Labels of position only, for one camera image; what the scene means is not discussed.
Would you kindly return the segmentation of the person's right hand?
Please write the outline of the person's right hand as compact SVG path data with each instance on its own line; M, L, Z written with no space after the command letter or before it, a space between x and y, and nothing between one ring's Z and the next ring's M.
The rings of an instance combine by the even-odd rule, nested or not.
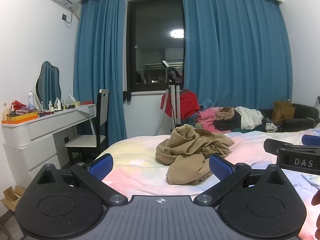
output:
M313 196L311 204L313 206L320 204L320 190ZM317 230L315 232L316 239L320 239L320 215L318 215L317 222L316 222Z

